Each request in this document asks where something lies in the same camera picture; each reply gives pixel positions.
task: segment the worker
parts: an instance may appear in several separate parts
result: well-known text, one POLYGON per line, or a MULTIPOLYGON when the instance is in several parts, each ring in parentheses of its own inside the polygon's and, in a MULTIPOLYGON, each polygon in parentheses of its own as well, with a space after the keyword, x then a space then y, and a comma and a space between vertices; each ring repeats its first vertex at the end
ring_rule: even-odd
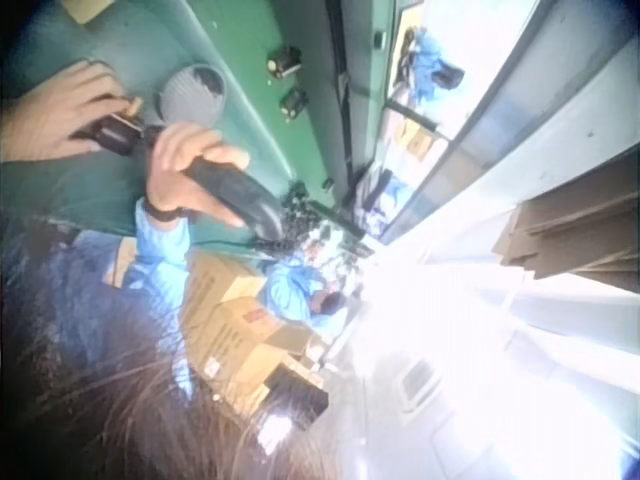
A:
POLYGON ((264 268, 267 282, 258 298, 273 315, 303 322, 323 338, 333 340, 344 327, 346 298, 309 266, 312 258, 308 254, 312 252, 317 252, 316 244, 305 253, 264 268))
MULTIPOLYGON (((125 109, 124 94, 103 64, 63 70, 3 111, 2 161, 99 150, 72 134, 125 109)), ((186 208, 242 223, 181 173, 197 156, 239 168, 249 160, 198 125, 160 135, 145 195, 132 205, 138 255, 122 289, 102 281, 119 237, 69 236, 55 222, 3 212, 3 467, 15 461, 29 478, 323 476, 322 459, 300 461, 308 448, 300 439, 287 444, 286 461, 267 462, 255 425, 229 418, 190 374, 178 318, 189 229, 168 217, 186 208)))

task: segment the human hand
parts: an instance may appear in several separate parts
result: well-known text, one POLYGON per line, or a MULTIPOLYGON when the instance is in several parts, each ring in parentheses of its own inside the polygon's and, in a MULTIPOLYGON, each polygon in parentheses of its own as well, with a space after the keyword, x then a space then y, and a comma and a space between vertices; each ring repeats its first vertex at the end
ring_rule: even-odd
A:
POLYGON ((2 160, 52 160, 100 150, 71 139, 91 122, 129 105, 124 88, 102 63, 78 62, 38 85, 2 117, 2 160))
MULTIPOLYGON (((218 132, 194 123, 175 123, 164 130, 153 148, 147 179, 147 200, 157 210, 171 212, 187 208, 202 212, 227 225, 240 227, 244 222, 197 182, 181 173, 197 157, 214 163, 231 163, 244 170, 249 155, 222 143, 218 132)), ((156 226, 171 229, 177 221, 156 226)))

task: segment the cardboard box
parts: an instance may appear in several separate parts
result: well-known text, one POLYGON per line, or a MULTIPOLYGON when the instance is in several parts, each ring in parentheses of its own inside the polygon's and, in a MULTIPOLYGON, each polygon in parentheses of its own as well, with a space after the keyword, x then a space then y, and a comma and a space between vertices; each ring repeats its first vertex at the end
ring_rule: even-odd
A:
POLYGON ((116 261, 113 268, 107 272, 104 282, 114 287, 122 288, 122 279, 129 268, 129 265, 136 259, 136 239, 135 237, 124 237, 118 247, 116 261))
POLYGON ((80 25, 93 20, 115 0, 61 0, 62 6, 80 25))
POLYGON ((232 402, 251 395, 289 354, 304 354, 316 334, 270 315, 255 298, 221 303, 193 317, 187 356, 198 374, 232 402))

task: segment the green workbench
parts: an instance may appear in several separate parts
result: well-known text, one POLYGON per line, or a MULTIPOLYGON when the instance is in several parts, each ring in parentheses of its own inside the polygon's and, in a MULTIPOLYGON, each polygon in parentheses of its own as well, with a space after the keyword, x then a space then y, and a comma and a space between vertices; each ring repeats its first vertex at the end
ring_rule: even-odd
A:
MULTIPOLYGON (((279 101, 295 79, 275 81, 265 65, 283 40, 264 0, 118 1, 87 25, 57 4, 40 12, 3 71, 3 96, 17 97, 80 58, 111 65, 131 95, 153 104, 154 93, 179 68, 206 62, 222 72, 228 98, 219 129, 252 157, 249 173, 276 195, 302 180, 312 198, 332 206, 322 182, 327 171, 307 112, 285 122, 279 101)), ((2 207, 123 235, 134 232, 133 205, 144 172, 132 158, 101 152, 55 162, 5 164, 2 207)), ((206 219, 192 227, 194 242, 228 249, 248 230, 231 231, 206 219)))

